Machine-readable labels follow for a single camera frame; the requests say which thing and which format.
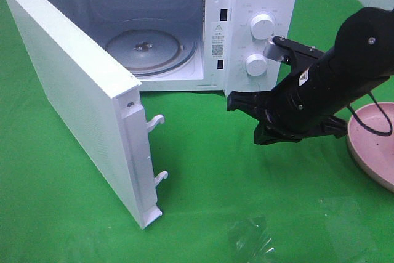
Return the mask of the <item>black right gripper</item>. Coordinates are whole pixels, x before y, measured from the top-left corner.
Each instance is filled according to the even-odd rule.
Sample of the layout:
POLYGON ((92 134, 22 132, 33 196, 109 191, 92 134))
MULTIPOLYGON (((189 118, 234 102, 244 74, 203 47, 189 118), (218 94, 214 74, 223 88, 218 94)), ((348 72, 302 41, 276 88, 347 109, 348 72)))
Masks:
POLYGON ((346 123, 334 114, 348 104, 346 74, 337 57, 324 56, 305 71, 288 75, 271 91, 232 91, 227 111, 241 110, 259 119, 253 138, 258 145, 342 137, 347 133, 346 123))

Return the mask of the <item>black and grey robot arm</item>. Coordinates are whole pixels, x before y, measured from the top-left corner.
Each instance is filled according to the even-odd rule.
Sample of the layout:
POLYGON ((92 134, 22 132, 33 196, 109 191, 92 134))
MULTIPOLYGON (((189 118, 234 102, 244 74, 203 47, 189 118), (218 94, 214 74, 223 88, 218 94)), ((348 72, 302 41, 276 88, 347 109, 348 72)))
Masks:
POLYGON ((254 143, 342 137, 347 124, 336 113, 393 75, 393 12, 360 9, 343 22, 326 52, 273 36, 264 56, 289 65, 290 73, 270 91, 233 91, 227 98, 227 110, 258 121, 254 143))

